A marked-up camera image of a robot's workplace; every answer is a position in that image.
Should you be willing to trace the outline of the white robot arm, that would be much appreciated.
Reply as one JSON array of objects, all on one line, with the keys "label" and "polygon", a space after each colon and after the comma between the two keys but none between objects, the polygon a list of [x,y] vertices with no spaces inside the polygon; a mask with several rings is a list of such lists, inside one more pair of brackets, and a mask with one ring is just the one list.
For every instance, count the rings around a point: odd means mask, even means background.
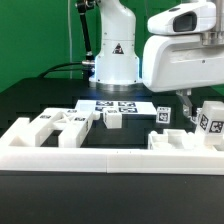
[{"label": "white robot arm", "polygon": [[94,87],[122,90],[138,83],[153,92],[224,84],[224,0],[187,0],[148,19],[151,37],[135,54],[136,18],[119,0],[98,0],[102,36],[89,78]]}]

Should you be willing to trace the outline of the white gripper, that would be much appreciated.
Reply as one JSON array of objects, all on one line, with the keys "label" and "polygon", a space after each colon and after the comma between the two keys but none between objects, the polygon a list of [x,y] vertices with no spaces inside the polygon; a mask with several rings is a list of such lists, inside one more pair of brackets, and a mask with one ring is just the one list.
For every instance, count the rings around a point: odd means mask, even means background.
[{"label": "white gripper", "polygon": [[224,46],[203,46],[199,34],[154,35],[144,46],[142,80],[153,92],[177,90],[189,118],[191,88],[224,84]]}]

